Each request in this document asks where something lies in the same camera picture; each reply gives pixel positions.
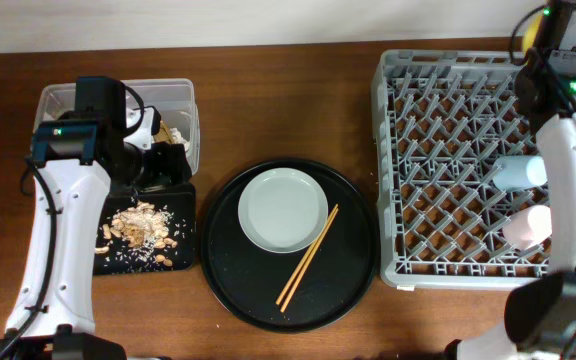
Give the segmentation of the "gold brown snack wrapper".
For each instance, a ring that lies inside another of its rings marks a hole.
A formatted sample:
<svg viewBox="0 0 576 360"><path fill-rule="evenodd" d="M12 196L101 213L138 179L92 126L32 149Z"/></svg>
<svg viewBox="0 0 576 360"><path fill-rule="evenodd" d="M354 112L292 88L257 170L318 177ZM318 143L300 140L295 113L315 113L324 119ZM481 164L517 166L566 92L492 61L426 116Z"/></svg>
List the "gold brown snack wrapper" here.
<svg viewBox="0 0 576 360"><path fill-rule="evenodd" d="M172 133L163 120L159 122L159 131L152 137L152 142L168 144L174 143Z"/></svg>

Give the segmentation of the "food scraps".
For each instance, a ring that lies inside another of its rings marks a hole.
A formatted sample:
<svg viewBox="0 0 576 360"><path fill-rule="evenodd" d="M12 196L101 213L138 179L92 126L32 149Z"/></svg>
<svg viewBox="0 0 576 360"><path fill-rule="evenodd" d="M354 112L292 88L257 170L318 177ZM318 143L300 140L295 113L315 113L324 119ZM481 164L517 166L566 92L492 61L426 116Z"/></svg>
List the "food scraps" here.
<svg viewBox="0 0 576 360"><path fill-rule="evenodd" d="M189 262L182 242L190 238L189 221L168 206L139 201L101 217L95 245L94 273L129 274L179 270Z"/></svg>

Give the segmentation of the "grey round plate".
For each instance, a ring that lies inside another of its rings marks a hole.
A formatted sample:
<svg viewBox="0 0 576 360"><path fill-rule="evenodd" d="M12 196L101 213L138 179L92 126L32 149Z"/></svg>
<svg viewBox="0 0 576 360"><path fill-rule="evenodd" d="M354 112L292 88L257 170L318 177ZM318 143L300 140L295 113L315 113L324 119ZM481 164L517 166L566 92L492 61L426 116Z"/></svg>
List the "grey round plate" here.
<svg viewBox="0 0 576 360"><path fill-rule="evenodd" d="M314 243L327 222L329 205L314 177L280 167L253 176L243 188L237 214L254 245L270 253L289 254Z"/></svg>

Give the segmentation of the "round black serving tray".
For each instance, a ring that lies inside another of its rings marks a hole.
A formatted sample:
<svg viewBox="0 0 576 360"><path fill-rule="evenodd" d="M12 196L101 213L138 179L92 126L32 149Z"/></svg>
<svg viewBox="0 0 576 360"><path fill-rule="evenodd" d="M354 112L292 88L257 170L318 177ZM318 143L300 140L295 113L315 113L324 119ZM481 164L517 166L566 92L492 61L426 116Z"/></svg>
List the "round black serving tray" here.
<svg viewBox="0 0 576 360"><path fill-rule="evenodd" d="M275 301L304 253L260 249L246 237L237 218L245 186L279 167L312 176L329 205L339 209L285 310ZM313 160L275 159L242 171L214 197L200 231L200 261L216 298L240 320L273 332L310 331L343 317L369 289L378 257L378 226L359 189L335 169Z"/></svg>

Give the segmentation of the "light blue plastic cup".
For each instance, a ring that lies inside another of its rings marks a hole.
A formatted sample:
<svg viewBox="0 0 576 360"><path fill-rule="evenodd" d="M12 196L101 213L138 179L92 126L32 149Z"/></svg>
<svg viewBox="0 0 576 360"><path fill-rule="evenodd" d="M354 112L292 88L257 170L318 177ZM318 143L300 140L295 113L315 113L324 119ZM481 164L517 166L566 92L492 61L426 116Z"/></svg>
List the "light blue plastic cup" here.
<svg viewBox="0 0 576 360"><path fill-rule="evenodd" d="M504 156L494 166L499 172L493 177L494 185L503 191L521 191L547 183L544 160L537 155Z"/></svg>

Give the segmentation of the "pink plastic cup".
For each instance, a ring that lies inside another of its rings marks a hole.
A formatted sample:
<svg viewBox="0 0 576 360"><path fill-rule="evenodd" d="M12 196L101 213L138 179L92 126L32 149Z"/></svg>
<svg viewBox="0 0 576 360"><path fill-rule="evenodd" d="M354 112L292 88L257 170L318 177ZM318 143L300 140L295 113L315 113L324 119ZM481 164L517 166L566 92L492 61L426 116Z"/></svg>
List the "pink plastic cup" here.
<svg viewBox="0 0 576 360"><path fill-rule="evenodd" d="M552 235L550 208L534 205L513 214L502 227L502 235L507 243L520 250L541 244Z"/></svg>

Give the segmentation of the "yellow bowl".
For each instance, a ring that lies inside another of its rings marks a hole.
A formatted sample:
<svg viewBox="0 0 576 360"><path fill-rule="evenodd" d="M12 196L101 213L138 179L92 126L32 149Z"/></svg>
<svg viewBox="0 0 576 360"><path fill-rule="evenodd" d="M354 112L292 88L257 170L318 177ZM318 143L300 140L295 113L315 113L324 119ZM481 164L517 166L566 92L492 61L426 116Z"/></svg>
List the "yellow bowl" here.
<svg viewBox="0 0 576 360"><path fill-rule="evenodd" d="M535 42L541 20L543 18L542 14L536 15L527 27L521 41L521 52L526 53Z"/></svg>

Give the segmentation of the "white tissue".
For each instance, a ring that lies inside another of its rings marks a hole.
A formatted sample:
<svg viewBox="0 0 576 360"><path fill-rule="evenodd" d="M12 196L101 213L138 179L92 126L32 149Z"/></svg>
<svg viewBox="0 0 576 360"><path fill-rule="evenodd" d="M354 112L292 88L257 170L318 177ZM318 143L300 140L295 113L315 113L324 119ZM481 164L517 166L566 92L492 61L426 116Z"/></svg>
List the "white tissue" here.
<svg viewBox="0 0 576 360"><path fill-rule="evenodd" d="M169 137L172 144L182 145L185 151L190 150L190 142L183 137L182 133L177 128L169 129Z"/></svg>

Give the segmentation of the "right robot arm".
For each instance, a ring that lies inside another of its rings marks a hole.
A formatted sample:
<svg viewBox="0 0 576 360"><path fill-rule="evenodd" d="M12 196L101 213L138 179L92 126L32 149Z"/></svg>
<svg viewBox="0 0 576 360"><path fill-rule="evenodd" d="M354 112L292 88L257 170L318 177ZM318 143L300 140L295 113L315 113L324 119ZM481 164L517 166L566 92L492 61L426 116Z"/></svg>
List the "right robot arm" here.
<svg viewBox="0 0 576 360"><path fill-rule="evenodd" d="M576 1L548 1L515 80L545 162L552 245L545 277L513 290L503 322L442 359L576 359Z"/></svg>

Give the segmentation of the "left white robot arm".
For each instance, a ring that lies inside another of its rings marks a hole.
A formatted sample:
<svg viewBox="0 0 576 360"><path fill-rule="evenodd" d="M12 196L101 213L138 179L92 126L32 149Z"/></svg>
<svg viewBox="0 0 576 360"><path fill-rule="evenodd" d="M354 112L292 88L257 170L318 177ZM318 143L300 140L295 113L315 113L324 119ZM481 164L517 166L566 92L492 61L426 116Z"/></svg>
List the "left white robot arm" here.
<svg viewBox="0 0 576 360"><path fill-rule="evenodd" d="M125 349L96 336L94 248L104 203L117 182L186 185L180 144L130 140L145 126L96 120L40 124L25 162L35 181L35 213L21 289L0 339L0 359L123 359Z"/></svg>

